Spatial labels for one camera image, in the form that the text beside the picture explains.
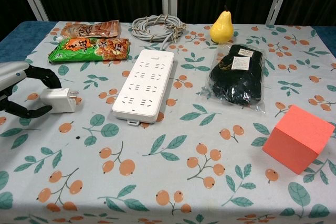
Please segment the yellow pear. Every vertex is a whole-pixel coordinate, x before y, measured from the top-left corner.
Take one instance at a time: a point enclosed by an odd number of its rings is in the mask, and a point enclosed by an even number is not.
[[[210,36],[213,42],[225,43],[232,38],[233,30],[231,13],[225,10],[221,13],[217,21],[211,27]]]

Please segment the plastic bag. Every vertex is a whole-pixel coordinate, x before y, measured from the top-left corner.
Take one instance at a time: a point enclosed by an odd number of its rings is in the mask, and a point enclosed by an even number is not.
[[[201,95],[223,103],[265,112],[263,103],[263,69],[265,52],[245,45],[224,44],[218,48],[207,84]]]
[[[61,35],[65,38],[110,38],[118,35],[118,20],[101,22],[94,25],[74,24],[65,27]]]
[[[49,55],[49,62],[126,60],[128,52],[128,39],[66,39]]]

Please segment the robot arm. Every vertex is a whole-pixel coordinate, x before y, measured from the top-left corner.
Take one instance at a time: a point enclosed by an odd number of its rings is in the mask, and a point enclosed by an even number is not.
[[[52,109],[52,106],[43,106],[37,110],[28,110],[25,107],[11,102],[13,86],[26,77],[40,79],[47,87],[61,88],[58,77],[50,69],[38,68],[24,61],[0,63],[0,111],[20,116],[21,118],[38,118]]]

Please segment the product label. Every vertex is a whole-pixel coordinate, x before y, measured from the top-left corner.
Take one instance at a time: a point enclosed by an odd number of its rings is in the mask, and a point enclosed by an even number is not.
[[[246,50],[246,49],[243,49],[241,48],[238,52],[239,55],[243,55],[243,56],[248,56],[248,57],[252,57],[253,55],[253,51],[250,51],[250,50]]]
[[[250,57],[239,57],[235,56],[233,58],[232,70],[248,70],[250,64]]]

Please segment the snack bag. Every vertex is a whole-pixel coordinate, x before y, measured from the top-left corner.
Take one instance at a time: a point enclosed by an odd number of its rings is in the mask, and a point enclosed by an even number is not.
[[[66,38],[115,37],[118,35],[118,25],[118,20],[101,22],[94,25],[74,24],[63,28],[61,35]]]
[[[49,55],[49,62],[126,60],[128,52],[128,39],[66,39]]]

